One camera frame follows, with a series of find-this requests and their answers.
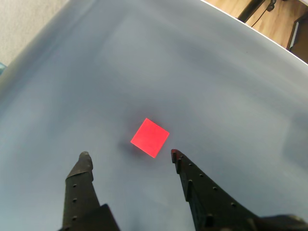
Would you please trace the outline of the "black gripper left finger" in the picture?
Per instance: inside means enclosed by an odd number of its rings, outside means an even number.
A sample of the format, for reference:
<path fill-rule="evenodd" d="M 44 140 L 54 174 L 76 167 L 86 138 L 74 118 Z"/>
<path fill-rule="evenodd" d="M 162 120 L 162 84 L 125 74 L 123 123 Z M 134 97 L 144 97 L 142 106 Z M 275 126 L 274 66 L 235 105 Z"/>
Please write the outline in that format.
<path fill-rule="evenodd" d="M 92 170 L 92 159 L 84 151 L 65 179 L 62 231 L 120 230 L 109 206 L 98 201 Z"/>

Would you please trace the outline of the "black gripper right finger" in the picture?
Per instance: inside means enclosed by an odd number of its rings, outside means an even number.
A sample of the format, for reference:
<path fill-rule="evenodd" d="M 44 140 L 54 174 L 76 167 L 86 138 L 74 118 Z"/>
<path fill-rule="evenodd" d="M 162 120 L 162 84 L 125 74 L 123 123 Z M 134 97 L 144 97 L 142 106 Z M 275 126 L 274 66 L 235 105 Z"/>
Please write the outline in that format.
<path fill-rule="evenodd" d="M 197 231 L 256 231 L 257 216 L 238 203 L 185 154 L 171 150 Z"/>

